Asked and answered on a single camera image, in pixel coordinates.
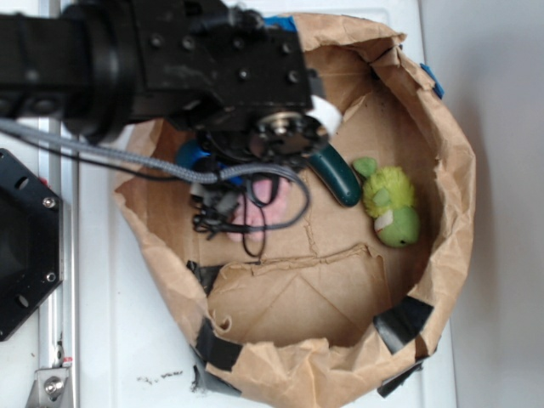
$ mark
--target gray cable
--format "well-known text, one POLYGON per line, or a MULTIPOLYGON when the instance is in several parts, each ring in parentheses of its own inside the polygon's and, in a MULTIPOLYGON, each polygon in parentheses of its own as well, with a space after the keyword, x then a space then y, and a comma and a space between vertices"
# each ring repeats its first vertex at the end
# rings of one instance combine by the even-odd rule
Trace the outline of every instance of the gray cable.
POLYGON ((284 179, 291 180, 298 185, 306 197, 306 202, 301 211, 290 221, 281 224, 269 225, 268 227, 247 227, 247 232, 256 232, 263 230, 280 230, 295 224, 306 213, 310 203, 310 193, 306 184, 289 167, 279 166, 277 164, 248 163, 238 166, 227 167, 218 173, 198 173, 188 168, 178 166, 168 161, 138 155, 125 150, 112 149, 103 146, 83 143, 79 140, 61 138, 57 134, 43 132, 33 127, 22 125, 11 119, 0 118, 0 132, 7 135, 27 140, 30 142, 44 141, 50 145, 64 147, 79 153, 85 153, 92 156, 106 157, 121 162, 136 163, 141 166, 161 170, 164 173, 182 179, 188 183, 214 184, 221 180, 228 180, 238 176, 245 176, 254 173, 275 174, 284 179))

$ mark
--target metal bracket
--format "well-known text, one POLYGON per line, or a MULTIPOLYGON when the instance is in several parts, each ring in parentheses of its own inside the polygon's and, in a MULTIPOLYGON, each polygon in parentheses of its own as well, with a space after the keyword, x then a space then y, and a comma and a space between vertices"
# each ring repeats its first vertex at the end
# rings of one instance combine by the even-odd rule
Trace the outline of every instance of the metal bracket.
POLYGON ((0 149, 0 341, 62 281, 61 205, 42 180, 0 149))
POLYGON ((72 408, 70 368, 38 370, 25 408, 72 408))

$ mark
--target dark green handle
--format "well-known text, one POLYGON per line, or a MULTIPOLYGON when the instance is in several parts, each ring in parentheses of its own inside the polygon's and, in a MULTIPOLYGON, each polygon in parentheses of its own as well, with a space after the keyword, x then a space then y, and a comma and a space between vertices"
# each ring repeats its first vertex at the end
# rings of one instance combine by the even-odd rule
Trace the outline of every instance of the dark green handle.
POLYGON ((359 202, 361 188, 357 178, 348 163, 330 144, 311 156, 308 164, 340 204, 353 207, 359 202))

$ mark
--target crumpled paper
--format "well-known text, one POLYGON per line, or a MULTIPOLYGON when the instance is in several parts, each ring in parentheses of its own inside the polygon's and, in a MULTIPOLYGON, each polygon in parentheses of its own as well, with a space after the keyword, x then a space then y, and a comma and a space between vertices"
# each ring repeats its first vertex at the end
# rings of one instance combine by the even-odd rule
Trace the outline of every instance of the crumpled paper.
MULTIPOLYGON (((416 186, 422 237, 405 249, 374 236, 362 204, 340 207, 320 180, 305 219, 274 231, 260 265, 241 245, 192 230, 189 186, 121 176, 115 198, 173 318, 196 343, 202 319, 244 347, 232 371, 207 370, 242 396, 277 407, 339 407, 431 355, 467 278, 475 158, 434 94, 434 81, 398 46, 404 34, 346 16, 298 14, 307 64, 343 113, 331 142, 347 162, 402 166, 416 186), (209 297, 187 261, 226 264, 209 297), (420 336, 391 355, 371 323, 410 295, 434 306, 420 336)), ((163 121, 136 127, 130 150, 173 160, 192 135, 163 121)), ((292 189, 293 215, 302 197, 292 189)))

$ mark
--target green plush toy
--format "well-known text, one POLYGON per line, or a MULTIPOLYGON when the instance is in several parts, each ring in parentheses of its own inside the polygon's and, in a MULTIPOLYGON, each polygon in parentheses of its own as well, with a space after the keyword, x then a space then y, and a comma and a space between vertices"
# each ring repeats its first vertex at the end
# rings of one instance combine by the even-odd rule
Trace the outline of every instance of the green plush toy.
POLYGON ((354 168, 363 178, 363 202, 374 218, 374 230, 385 245, 395 248, 417 242, 419 217, 414 186, 400 167, 377 169, 376 160, 362 157, 354 168))

